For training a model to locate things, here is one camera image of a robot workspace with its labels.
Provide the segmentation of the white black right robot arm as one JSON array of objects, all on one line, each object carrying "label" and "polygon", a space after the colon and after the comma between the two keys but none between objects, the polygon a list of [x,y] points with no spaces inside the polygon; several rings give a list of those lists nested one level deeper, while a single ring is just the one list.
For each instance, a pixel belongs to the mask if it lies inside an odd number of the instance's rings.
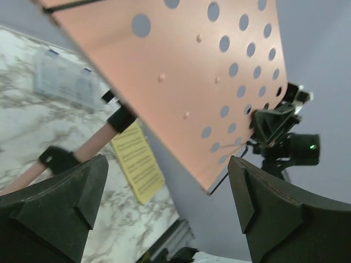
[{"label": "white black right robot arm", "polygon": [[286,179],[286,168],[316,166],[320,161],[320,135],[290,132],[302,120],[296,111],[294,104],[286,102],[251,114],[253,141],[246,142],[246,146],[252,146],[253,153],[263,157],[263,171],[282,180]]}]

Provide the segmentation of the pink perforated music stand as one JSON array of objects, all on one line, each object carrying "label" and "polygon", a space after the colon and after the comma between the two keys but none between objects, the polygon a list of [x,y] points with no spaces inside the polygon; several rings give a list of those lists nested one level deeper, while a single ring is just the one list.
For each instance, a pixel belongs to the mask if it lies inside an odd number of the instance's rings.
[{"label": "pink perforated music stand", "polygon": [[287,88],[275,1],[35,1],[208,191]]}]

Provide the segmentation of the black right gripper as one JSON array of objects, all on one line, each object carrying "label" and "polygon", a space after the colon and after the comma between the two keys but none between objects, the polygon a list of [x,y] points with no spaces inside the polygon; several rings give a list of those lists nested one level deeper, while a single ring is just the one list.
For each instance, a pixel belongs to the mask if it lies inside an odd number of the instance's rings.
[{"label": "black right gripper", "polygon": [[254,110],[251,113],[253,153],[286,153],[288,132],[301,120],[291,103],[280,103],[274,109]]}]

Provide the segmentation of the yellow sheet music page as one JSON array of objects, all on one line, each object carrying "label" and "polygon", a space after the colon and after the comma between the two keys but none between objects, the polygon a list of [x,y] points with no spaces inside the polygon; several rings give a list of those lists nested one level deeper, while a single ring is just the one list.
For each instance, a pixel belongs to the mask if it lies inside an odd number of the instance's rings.
[{"label": "yellow sheet music page", "polygon": [[110,144],[136,199],[146,204],[165,180],[139,122],[134,121]]}]

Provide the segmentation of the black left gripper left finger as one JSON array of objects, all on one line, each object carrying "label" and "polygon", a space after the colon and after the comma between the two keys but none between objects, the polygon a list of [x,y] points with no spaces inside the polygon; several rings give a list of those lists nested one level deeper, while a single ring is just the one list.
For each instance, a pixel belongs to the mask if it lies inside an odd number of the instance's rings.
[{"label": "black left gripper left finger", "polygon": [[1,196],[1,262],[81,262],[108,170],[98,155]]}]

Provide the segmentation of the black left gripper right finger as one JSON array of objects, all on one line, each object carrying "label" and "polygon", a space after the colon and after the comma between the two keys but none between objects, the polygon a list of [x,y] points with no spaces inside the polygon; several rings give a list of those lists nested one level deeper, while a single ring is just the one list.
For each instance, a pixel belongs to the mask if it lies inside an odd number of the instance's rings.
[{"label": "black left gripper right finger", "polygon": [[350,204],[232,156],[229,180],[252,262],[350,262]]}]

